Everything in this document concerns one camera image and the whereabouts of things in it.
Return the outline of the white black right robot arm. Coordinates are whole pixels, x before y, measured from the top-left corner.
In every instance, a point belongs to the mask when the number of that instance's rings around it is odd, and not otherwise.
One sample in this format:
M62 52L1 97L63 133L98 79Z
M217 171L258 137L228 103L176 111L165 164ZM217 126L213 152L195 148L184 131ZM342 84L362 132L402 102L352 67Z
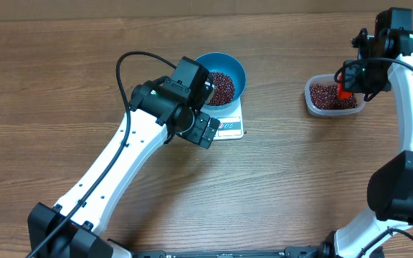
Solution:
M358 50L333 79L341 92L365 101L392 91L396 101L399 150L377 170L367 187L367 206L321 244L318 257L383 257L381 245L413 227L413 28L412 10L392 7L376 16L374 35L366 29L351 40Z

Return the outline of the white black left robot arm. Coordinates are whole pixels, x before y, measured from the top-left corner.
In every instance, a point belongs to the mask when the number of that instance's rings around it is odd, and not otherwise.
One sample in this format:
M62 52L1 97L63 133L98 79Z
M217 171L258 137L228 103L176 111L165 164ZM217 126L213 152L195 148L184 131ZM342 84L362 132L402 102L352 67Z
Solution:
M211 73L188 57L172 75L122 94L119 129L85 175L53 207L38 203L30 212L29 257L132 257L101 237L113 211L142 165L174 136L210 147L219 120L201 109L213 94Z

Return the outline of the red measuring scoop blue handle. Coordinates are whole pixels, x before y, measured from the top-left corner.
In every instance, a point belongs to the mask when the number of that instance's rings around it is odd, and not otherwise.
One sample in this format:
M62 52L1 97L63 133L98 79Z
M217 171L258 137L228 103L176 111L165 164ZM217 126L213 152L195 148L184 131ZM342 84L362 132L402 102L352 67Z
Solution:
M337 88L337 96L339 100L347 100L353 96L353 93L346 92L343 90L343 83L341 82L342 79L343 79L343 75L342 73L340 73L340 75L338 76L339 83L338 83L338 88Z

